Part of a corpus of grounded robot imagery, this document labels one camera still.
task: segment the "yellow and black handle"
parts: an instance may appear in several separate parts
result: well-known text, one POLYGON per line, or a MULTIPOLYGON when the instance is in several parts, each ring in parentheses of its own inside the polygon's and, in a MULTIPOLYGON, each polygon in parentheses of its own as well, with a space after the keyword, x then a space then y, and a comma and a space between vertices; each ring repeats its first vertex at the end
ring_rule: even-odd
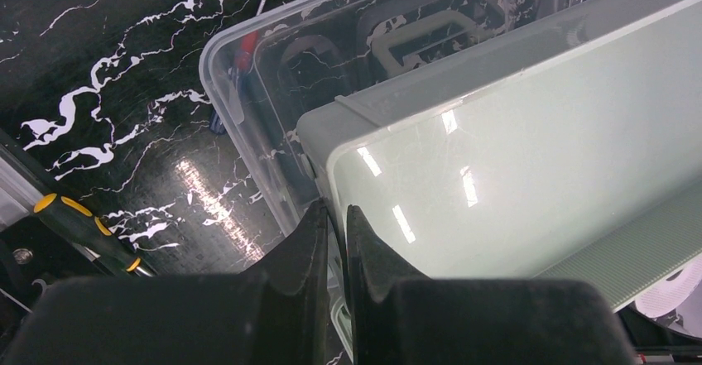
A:
POLYGON ((65 240, 87 247, 101 257, 111 257, 125 271, 134 271, 142 259, 127 251, 100 219, 70 198, 49 194, 34 206, 34 213, 65 240))

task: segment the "red tool handle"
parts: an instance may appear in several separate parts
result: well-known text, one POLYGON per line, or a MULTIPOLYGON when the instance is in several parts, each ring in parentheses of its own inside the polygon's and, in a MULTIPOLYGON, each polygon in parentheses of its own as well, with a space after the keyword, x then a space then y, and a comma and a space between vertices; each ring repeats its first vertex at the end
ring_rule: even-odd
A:
POLYGON ((246 36, 242 38, 242 43, 239 47, 239 52, 237 53, 234 61, 239 71, 248 71, 248 68, 251 66, 253 50, 256 48, 257 43, 258 31, 249 32, 246 36))

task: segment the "screwdriver handle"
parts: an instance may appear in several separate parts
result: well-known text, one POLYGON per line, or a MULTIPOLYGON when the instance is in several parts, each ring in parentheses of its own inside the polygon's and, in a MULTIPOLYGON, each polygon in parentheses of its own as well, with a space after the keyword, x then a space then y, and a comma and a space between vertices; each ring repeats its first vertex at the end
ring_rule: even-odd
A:
POLYGON ((243 36, 241 46, 234 56, 234 64, 237 70, 246 74, 251 69, 251 59, 253 51, 258 43, 258 31, 249 32, 243 36))
POLYGON ((68 197, 49 194, 34 206, 34 213, 63 239, 77 243, 100 256, 111 257, 125 271, 134 271, 142 259, 129 253, 100 219, 68 197))

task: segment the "black marble-pattern surface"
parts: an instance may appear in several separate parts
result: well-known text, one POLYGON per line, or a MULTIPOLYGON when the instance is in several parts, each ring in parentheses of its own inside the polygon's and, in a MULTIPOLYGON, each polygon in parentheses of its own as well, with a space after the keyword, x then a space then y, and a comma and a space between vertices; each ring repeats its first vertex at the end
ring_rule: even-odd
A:
POLYGON ((259 1, 0 0, 0 127, 160 273, 239 272, 284 238, 198 75, 259 1))

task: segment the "plastic box lid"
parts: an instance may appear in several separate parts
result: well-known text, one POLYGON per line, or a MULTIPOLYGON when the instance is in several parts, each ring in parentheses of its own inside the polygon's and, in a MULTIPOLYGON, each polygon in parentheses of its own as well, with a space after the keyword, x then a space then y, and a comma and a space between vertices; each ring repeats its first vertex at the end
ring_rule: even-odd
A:
POLYGON ((588 281, 619 309, 702 252, 702 0, 591 0, 301 118, 340 234, 359 206, 433 278, 588 281))
POLYGON ((220 32, 200 78, 288 234, 319 198, 296 131, 304 113, 579 2, 297 0, 220 32))

